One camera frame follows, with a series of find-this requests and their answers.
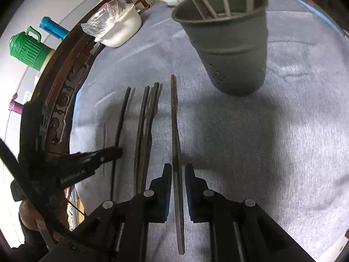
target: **thermos handle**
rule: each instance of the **thermos handle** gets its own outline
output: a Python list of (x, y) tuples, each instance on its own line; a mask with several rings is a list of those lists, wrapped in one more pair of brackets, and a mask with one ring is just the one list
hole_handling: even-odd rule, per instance
[(30, 27), (27, 28), (26, 36), (28, 35), (28, 33), (29, 33), (30, 31), (31, 31), (32, 33), (34, 33), (34, 34), (38, 37), (38, 42), (40, 43), (40, 42), (41, 42), (41, 34), (40, 34), (37, 30), (33, 29), (33, 28), (30, 26)]

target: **black cable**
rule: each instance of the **black cable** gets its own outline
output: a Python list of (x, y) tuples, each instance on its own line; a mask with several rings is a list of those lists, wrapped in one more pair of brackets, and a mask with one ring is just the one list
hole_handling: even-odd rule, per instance
[(70, 202), (70, 201), (68, 200), (68, 198), (66, 198), (66, 200), (67, 200), (67, 202), (68, 202), (69, 204), (72, 205), (72, 207), (73, 207), (74, 209), (76, 209), (76, 210), (77, 210), (81, 215), (83, 215), (84, 218), (85, 218), (85, 214), (84, 214), (82, 211), (80, 211), (72, 202)]
[[(130, 96), (130, 92), (131, 92), (131, 88), (128, 87), (126, 89), (125, 97), (123, 98), (123, 106), (121, 107), (118, 128), (116, 130), (115, 147), (119, 147), (120, 135), (121, 135), (121, 130), (123, 128), (123, 120), (125, 118), (125, 112), (126, 112), (126, 107), (127, 107), (128, 98)], [(113, 201), (113, 195), (114, 195), (115, 167), (116, 167), (116, 160), (113, 160), (112, 171), (111, 171), (112, 172), (111, 173), (111, 184), (110, 184), (110, 200), (111, 201)]]
[(51, 209), (43, 203), (41, 196), (36, 192), (33, 184), (25, 177), (23, 176), (22, 169), (20, 167), (20, 164), (17, 162), (15, 156), (10, 151), (10, 149), (6, 146), (4, 141), (0, 138), (0, 159), (4, 163), (4, 165), (7, 167), (7, 169), (10, 171), (12, 176), (17, 180), (18, 184), (22, 188), (23, 192), (25, 193), (27, 199), (35, 209), (40, 213), (40, 215), (43, 217), (43, 219), (48, 222), (55, 231), (57, 231), (62, 236), (66, 237), (72, 242), (78, 242), (85, 247), (96, 249), (105, 253), (110, 253), (112, 255), (115, 255), (115, 251), (110, 251), (109, 249), (105, 248), (104, 246), (97, 245), (95, 243), (92, 243), (90, 241), (87, 241), (83, 238), (81, 238), (79, 235), (76, 235), (69, 231), (53, 214)]

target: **gray tablecloth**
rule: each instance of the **gray tablecloth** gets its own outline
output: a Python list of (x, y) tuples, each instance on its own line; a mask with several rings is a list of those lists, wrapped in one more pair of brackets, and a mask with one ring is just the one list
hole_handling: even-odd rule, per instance
[[(246, 97), (219, 92), (172, 9), (157, 4), (139, 32), (105, 48), (74, 112), (71, 152), (113, 145), (127, 86), (131, 93), (117, 162), (115, 199), (130, 200), (141, 100), (162, 84), (152, 127), (147, 186), (171, 163), (170, 75), (177, 76), (183, 165), (226, 198), (254, 198), (313, 258), (349, 227), (349, 43), (297, 0), (269, 0), (264, 85)], [(77, 184), (87, 214), (109, 198), (111, 163)], [(173, 193), (166, 224), (151, 224), (148, 261), (210, 261), (207, 224), (190, 221), (184, 187), (186, 253), (177, 251)]]

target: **white wall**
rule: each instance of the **white wall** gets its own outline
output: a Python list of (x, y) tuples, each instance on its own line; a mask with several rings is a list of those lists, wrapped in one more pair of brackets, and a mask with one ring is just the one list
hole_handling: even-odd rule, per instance
[[(9, 40), (13, 35), (34, 27), (42, 35), (45, 44), (56, 48), (59, 40), (39, 29), (44, 16), (66, 29), (72, 27), (94, 7), (99, 0), (25, 0), (0, 37), (0, 137), (17, 156), (19, 152), (20, 115), (8, 111), (11, 97), (18, 92), (18, 102), (22, 102), (24, 92), (32, 90), (36, 71), (9, 54)], [(0, 163), (0, 229), (11, 247), (23, 243), (23, 234), (18, 220), (19, 203), (14, 203), (9, 184), (12, 181), (6, 167)]]

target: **gray plastic cup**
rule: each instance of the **gray plastic cup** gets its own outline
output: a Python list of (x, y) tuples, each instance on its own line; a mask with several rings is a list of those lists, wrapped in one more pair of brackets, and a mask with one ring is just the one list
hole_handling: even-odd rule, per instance
[[(209, 0), (218, 15), (223, 0)], [(203, 20), (191, 0), (172, 13), (187, 33), (213, 85), (223, 93), (246, 95), (264, 83), (268, 29), (267, 0), (254, 0), (254, 11), (246, 13), (246, 0), (229, 0), (231, 17)]]

